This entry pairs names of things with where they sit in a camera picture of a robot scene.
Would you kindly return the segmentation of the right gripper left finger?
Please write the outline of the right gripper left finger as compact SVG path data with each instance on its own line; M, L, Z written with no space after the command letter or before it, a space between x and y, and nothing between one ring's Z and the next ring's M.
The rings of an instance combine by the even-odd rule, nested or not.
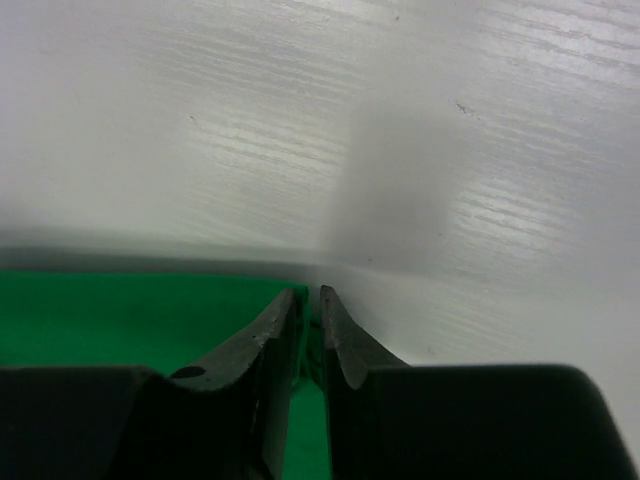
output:
M145 366L1 372L5 479L278 479L298 351L281 291L170 375Z

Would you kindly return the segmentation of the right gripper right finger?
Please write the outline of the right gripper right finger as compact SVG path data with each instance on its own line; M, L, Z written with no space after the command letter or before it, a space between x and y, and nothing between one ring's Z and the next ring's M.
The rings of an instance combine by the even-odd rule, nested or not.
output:
M411 366L320 293L335 479L634 479L595 383L566 365Z

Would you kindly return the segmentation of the green t-shirt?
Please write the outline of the green t-shirt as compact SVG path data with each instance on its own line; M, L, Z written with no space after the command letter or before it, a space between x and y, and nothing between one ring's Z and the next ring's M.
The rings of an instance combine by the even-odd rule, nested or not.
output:
M12 367L145 366L170 375L240 332L283 290L298 302L283 472L330 475L307 286L197 274L3 272L1 372Z

